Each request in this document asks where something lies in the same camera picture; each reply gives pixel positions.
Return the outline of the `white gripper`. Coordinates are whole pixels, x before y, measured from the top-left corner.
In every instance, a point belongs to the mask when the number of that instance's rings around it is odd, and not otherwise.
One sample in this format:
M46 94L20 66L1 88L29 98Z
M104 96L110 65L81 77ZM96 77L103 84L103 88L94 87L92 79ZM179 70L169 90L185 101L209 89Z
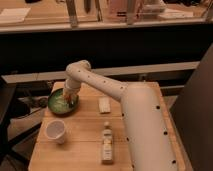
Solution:
M80 82L67 79L64 83L63 97L65 98L65 96L69 95L71 97L71 100L74 100L77 97L80 88Z

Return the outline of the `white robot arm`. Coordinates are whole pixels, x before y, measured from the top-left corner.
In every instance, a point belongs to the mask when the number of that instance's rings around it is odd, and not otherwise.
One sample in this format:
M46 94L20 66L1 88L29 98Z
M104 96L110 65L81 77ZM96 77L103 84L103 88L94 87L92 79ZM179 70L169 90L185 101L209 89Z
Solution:
M66 96L74 98L84 82L120 103L134 171L178 171L160 102L148 83L98 75L87 60L69 64L66 73Z

